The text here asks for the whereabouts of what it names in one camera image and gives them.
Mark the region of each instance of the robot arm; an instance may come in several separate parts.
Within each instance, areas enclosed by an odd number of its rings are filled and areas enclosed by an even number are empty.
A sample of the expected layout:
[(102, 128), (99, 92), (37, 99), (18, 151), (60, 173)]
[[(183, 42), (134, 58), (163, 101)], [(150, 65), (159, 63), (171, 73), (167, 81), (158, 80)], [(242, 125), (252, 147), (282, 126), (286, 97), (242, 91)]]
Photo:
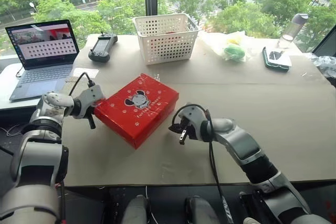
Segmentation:
[(262, 191), (265, 206), (279, 223), (329, 223), (319, 216), (311, 215), (308, 204), (299, 192), (269, 161), (254, 138), (234, 120), (213, 119), (212, 132), (204, 112), (192, 104), (182, 109), (179, 117), (180, 124), (173, 124), (169, 129), (181, 133), (180, 144), (184, 144), (187, 136), (204, 142), (214, 139), (223, 144), (251, 184)]
[(56, 223), (60, 220), (55, 183), (67, 173), (68, 148), (62, 145), (65, 116), (87, 118), (95, 128), (93, 105), (104, 96), (99, 85), (89, 85), (80, 96), (44, 94), (22, 130), (19, 151), (10, 166), (14, 188), (2, 198), (2, 223)]

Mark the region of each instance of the laptop touchpad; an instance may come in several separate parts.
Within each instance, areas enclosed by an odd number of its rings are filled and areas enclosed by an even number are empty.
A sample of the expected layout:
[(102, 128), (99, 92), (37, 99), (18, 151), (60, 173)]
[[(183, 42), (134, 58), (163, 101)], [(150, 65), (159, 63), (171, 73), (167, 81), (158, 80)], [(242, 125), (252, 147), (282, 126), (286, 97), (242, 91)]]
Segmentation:
[(55, 81), (41, 81), (29, 84), (26, 96), (27, 97), (36, 97), (38, 95), (43, 95), (49, 91), (54, 91), (57, 84)]

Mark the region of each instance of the white plastic basket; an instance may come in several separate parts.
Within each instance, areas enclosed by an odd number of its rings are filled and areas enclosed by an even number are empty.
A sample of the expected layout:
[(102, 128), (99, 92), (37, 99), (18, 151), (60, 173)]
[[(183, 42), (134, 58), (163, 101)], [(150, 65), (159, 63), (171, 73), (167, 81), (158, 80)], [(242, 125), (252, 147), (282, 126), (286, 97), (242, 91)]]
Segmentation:
[(189, 15), (136, 17), (133, 22), (146, 65), (190, 58), (199, 28)]

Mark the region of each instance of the plastic bag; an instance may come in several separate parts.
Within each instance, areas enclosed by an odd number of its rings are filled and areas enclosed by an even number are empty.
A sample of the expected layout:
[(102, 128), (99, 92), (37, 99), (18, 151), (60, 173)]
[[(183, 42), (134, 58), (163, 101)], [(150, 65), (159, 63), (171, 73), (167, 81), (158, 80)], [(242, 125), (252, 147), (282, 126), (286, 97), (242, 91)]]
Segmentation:
[(245, 31), (231, 34), (200, 31), (198, 34), (214, 53), (225, 60), (246, 61), (246, 57), (249, 57), (245, 45), (250, 37), (245, 35)]
[(310, 59), (313, 64), (320, 70), (320, 72), (327, 78), (332, 77), (336, 79), (336, 58), (331, 56), (316, 56), (309, 52), (304, 54)]

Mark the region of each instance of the black cable wire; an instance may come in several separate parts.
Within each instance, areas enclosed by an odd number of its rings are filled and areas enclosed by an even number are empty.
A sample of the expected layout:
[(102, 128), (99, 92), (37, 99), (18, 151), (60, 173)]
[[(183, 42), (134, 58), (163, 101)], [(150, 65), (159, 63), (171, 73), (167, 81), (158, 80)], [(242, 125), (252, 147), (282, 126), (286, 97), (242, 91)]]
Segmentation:
[(66, 220), (65, 214), (65, 188), (64, 181), (61, 181), (61, 221)]
[(7, 154), (9, 154), (9, 155), (11, 155), (11, 156), (14, 155), (14, 152), (11, 152), (10, 150), (7, 150), (6, 148), (3, 148), (1, 145), (0, 145), (0, 150), (3, 151), (3, 152), (5, 152), (5, 153), (7, 153)]
[(72, 95), (72, 93), (73, 93), (75, 87), (77, 86), (79, 80), (84, 76), (84, 74), (85, 74), (85, 76), (88, 78), (88, 80), (91, 81), (89, 75), (88, 75), (86, 72), (83, 72), (83, 73), (78, 77), (78, 79), (77, 79), (77, 81), (75, 82), (75, 84), (73, 85), (73, 87), (72, 87), (72, 89), (71, 89), (69, 95)]
[(17, 76), (17, 75), (20, 73), (22, 68), (23, 68), (23, 66), (21, 66), (20, 70), (16, 73), (16, 75), (15, 75), (16, 78), (21, 78), (21, 76)]
[(103, 213), (101, 214), (101, 218), (100, 218), (100, 224), (103, 224), (104, 217), (105, 217), (105, 210), (106, 208), (104, 207)]
[(213, 145), (212, 145), (212, 141), (213, 139), (217, 140), (216, 139), (216, 135), (215, 135), (215, 131), (214, 131), (214, 126), (213, 126), (213, 123), (212, 123), (212, 118), (211, 118), (211, 115), (210, 115), (210, 112), (209, 110), (205, 110), (202, 106), (198, 105), (198, 104), (195, 104), (195, 103), (192, 103), (192, 104), (187, 104), (187, 105), (184, 105), (182, 107), (180, 107), (178, 109), (178, 111), (174, 114), (173, 118), (172, 118), (172, 125), (175, 124), (175, 119), (176, 119), (176, 116), (186, 107), (191, 107), (191, 106), (196, 106), (198, 108), (200, 108), (205, 117), (207, 118), (207, 120), (209, 121), (209, 124), (210, 124), (210, 130), (211, 130), (211, 140), (209, 141), (209, 160), (210, 160), (210, 167), (211, 167), (211, 171), (214, 175), (214, 178), (215, 178), (215, 181), (216, 181), (216, 186), (218, 188), (218, 192), (219, 192), (219, 195), (220, 195), (220, 199), (222, 200), (222, 197), (223, 197), (223, 191), (221, 189), (221, 185), (219, 183), (219, 179), (218, 179), (218, 174), (217, 174), (217, 168), (216, 168), (216, 163), (215, 163), (215, 156), (214, 156), (214, 149), (213, 149)]

